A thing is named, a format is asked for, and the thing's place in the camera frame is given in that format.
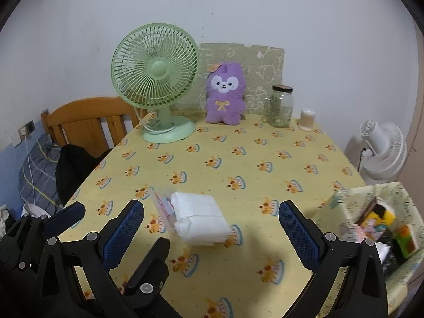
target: fan center cap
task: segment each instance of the fan center cap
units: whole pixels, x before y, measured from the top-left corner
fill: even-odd
[[[162,78],[167,74],[168,66],[161,59],[154,59],[151,61],[151,74],[156,78]]]

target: blue gripper pad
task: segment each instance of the blue gripper pad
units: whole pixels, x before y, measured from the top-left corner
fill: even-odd
[[[143,205],[137,202],[106,242],[103,247],[102,264],[107,271],[119,265],[135,233],[140,227],[143,217]]]
[[[278,219],[303,266],[315,272],[319,266],[319,248],[296,214],[285,202],[279,207]]]

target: wooden chair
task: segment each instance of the wooden chair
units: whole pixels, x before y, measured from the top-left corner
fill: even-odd
[[[72,101],[49,114],[41,114],[45,131],[60,146],[75,144],[99,157],[109,149],[100,118],[105,117],[114,145],[127,134],[123,115],[130,115],[133,127],[139,124],[134,108],[121,98],[86,98]]]

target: blue wall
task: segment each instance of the blue wall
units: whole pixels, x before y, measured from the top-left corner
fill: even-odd
[[[27,138],[29,152],[42,134],[44,134],[43,124],[38,121],[35,123],[35,131]],[[0,152],[0,206],[6,204],[14,218],[21,215],[23,207],[18,189],[18,176],[26,156],[25,141],[16,148],[10,144]]]

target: fabric storage bin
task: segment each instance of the fabric storage bin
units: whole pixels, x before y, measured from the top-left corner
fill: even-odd
[[[393,232],[402,225],[412,225],[419,247],[410,259],[386,278],[388,310],[391,313],[404,300],[406,285],[424,257],[424,223],[403,185],[394,182],[335,191],[319,208],[313,220],[323,233],[332,232],[338,237],[349,234],[352,225],[376,196],[384,199],[396,212],[396,220],[390,226],[390,230]],[[345,273],[346,268],[340,268],[319,317],[329,313]]]

